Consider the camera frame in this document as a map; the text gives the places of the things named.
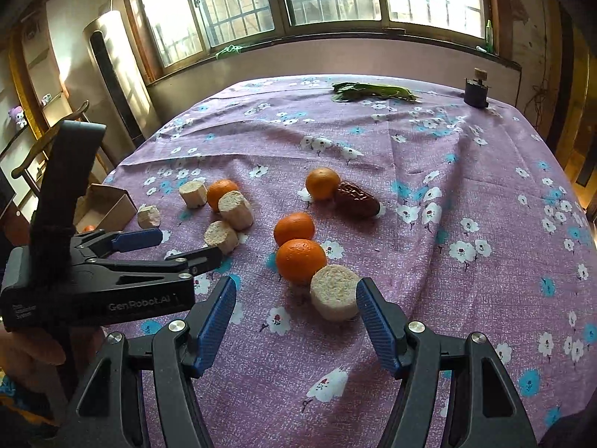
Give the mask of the person's left hand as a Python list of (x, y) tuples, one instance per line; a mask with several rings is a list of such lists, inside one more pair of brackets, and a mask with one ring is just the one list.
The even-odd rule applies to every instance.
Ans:
[[(105, 338), (103, 328), (75, 328), (71, 346), (78, 385)], [(1, 368), (15, 383), (35, 393), (49, 393), (51, 386), (61, 387), (58, 367), (67, 361), (67, 354), (48, 333), (40, 330), (9, 333), (1, 325)]]

